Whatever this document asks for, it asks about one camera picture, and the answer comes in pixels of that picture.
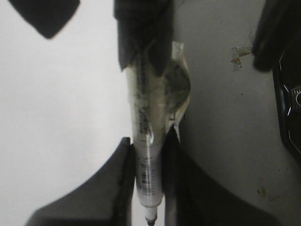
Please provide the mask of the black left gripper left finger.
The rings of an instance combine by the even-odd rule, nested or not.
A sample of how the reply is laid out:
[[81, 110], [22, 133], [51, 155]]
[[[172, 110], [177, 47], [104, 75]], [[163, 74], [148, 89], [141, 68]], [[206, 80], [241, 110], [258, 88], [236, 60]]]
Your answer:
[[135, 181], [135, 154], [130, 139], [121, 139], [107, 162], [86, 182], [36, 210], [28, 226], [130, 226]]

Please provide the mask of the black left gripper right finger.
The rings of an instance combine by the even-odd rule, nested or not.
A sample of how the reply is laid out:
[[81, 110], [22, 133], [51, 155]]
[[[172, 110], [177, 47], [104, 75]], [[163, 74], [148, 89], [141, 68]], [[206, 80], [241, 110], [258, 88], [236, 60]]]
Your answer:
[[162, 148], [166, 226], [279, 226], [271, 214], [241, 200], [209, 177], [171, 128]]

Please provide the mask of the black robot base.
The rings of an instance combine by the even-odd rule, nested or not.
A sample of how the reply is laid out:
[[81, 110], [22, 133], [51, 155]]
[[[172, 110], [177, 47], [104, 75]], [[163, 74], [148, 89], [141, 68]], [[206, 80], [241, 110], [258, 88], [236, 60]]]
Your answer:
[[273, 81], [282, 142], [301, 162], [301, 48], [284, 52], [273, 68]]

